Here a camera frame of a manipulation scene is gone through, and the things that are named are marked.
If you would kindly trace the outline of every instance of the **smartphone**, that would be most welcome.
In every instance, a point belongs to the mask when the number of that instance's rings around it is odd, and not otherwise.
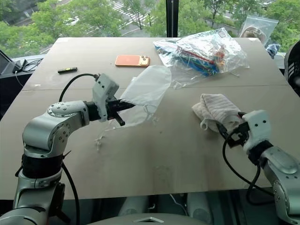
[[[118,55],[114,63],[118,67],[147,67],[150,58],[146,55]]]

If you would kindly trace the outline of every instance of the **table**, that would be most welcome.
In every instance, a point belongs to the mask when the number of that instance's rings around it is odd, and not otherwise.
[[[0,178],[5,181],[1,183],[0,199],[12,199],[15,194],[17,179],[14,173],[21,163],[23,128],[30,119],[57,102],[61,89],[75,76],[54,75],[55,71],[77,66],[78,73],[105,72],[119,83],[118,97],[131,78],[143,69],[116,68],[113,65],[115,57],[126,53],[146,54],[152,65],[161,64],[152,45],[157,39],[58,39],[0,122]],[[191,106],[199,102],[202,93],[225,94],[245,112],[267,110],[272,124],[271,142],[300,158],[297,142],[300,99],[260,43],[246,38],[237,41],[248,54],[251,66],[240,70],[240,78],[219,75],[192,87],[168,89],[156,113],[158,122],[105,132],[99,149],[94,140],[105,130],[107,123],[95,121],[74,132],[68,140],[66,151],[72,152],[66,157],[65,164],[72,174],[79,198],[247,188],[223,161],[224,140],[221,136],[200,129],[199,119]],[[113,44],[115,47],[108,52],[108,46]],[[80,46],[81,50],[75,52],[75,46]],[[94,57],[101,54],[101,48],[106,53],[97,59],[98,65]],[[58,60],[60,57],[65,58],[64,63]],[[93,79],[88,77],[76,81],[66,92],[65,100],[90,100],[92,85]],[[234,168],[252,179],[256,167],[242,149],[228,149],[227,153]],[[66,183],[65,198],[72,199],[65,175],[62,182]],[[258,184],[269,186],[264,175],[260,176]]]

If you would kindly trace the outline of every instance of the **ziplock bag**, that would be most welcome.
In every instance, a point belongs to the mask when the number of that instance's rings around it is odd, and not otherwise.
[[[124,102],[132,103],[133,108],[120,111],[125,127],[136,126],[152,118],[165,91],[170,87],[171,72],[164,66],[150,66],[135,77],[121,95]],[[120,128],[115,121],[110,121],[108,130]]]
[[[258,38],[263,45],[266,45],[277,23],[278,20],[248,15],[240,38]]]
[[[171,85],[175,89],[217,73],[249,67],[246,53],[224,28],[155,41],[154,46],[171,70]]]

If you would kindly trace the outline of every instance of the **white towel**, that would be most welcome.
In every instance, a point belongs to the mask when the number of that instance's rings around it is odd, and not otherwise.
[[[202,94],[200,102],[192,107],[195,114],[202,120],[202,129],[218,132],[215,121],[222,123],[228,131],[241,123],[238,116],[239,108],[222,94]]]

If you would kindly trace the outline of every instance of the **crosswalk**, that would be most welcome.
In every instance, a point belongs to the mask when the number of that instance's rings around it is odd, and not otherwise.
[[[128,23],[126,23],[126,25],[129,25],[133,22],[138,23],[138,18],[135,16],[135,14],[131,14],[131,13],[124,11],[124,4],[122,2],[115,1],[115,0],[108,0],[108,5],[111,6],[113,10],[116,10],[119,13],[121,13],[122,15],[128,16],[130,18],[130,21]],[[143,26],[145,26],[144,23],[145,23],[147,17],[148,17],[147,15],[140,16],[141,24]]]

